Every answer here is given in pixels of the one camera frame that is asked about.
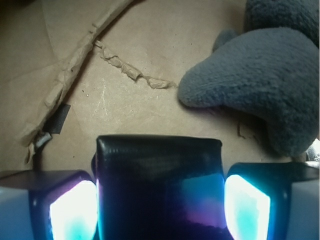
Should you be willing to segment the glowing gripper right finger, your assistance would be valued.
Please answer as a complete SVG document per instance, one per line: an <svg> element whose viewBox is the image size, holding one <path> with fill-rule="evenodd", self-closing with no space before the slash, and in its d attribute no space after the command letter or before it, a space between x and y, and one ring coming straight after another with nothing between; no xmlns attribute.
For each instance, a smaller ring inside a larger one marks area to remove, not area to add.
<svg viewBox="0 0 320 240"><path fill-rule="evenodd" d="M235 240L318 240L320 170L299 162L236 163L224 185Z"/></svg>

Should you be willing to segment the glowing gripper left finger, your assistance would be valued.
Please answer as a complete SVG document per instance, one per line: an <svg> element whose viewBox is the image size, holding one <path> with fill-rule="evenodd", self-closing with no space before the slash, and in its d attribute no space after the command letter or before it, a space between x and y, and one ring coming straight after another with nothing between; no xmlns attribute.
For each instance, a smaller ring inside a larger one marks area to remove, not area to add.
<svg viewBox="0 0 320 240"><path fill-rule="evenodd" d="M0 173L2 240L92 240L97 188L84 170Z"/></svg>

